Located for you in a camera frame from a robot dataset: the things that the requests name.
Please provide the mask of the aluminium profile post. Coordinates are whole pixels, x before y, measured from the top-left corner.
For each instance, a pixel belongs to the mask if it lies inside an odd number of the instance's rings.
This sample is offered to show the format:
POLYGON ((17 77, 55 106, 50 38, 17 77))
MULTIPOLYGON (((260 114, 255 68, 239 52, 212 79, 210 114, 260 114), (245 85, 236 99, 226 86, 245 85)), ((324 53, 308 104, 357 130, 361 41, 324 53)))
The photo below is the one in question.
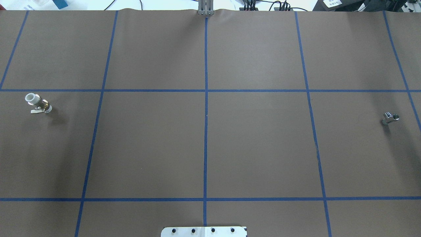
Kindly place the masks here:
POLYGON ((197 0, 197 2, 199 15, 214 15, 214 0, 197 0))

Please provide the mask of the white PPR brass valve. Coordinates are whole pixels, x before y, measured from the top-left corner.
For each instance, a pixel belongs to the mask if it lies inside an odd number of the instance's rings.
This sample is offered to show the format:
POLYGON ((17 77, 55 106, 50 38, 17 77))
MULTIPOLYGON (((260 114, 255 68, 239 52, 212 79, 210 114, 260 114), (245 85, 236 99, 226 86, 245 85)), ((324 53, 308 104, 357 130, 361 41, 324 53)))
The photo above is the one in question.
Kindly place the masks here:
POLYGON ((25 95, 25 101, 33 106, 34 108, 30 111, 30 114, 48 114, 52 111, 53 107, 51 104, 45 100, 42 99, 41 96, 39 96, 37 93, 28 93, 25 95))

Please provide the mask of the chrome angle valve fitting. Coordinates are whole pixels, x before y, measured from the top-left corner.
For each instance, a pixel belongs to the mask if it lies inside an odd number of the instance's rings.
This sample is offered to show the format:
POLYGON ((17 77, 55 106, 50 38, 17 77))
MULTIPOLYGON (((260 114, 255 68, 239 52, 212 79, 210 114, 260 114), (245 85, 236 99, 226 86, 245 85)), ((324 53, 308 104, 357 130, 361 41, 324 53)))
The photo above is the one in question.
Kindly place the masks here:
POLYGON ((398 121, 400 116, 398 114, 391 114, 390 112, 386 112, 383 114, 382 124, 388 125, 389 123, 398 121))

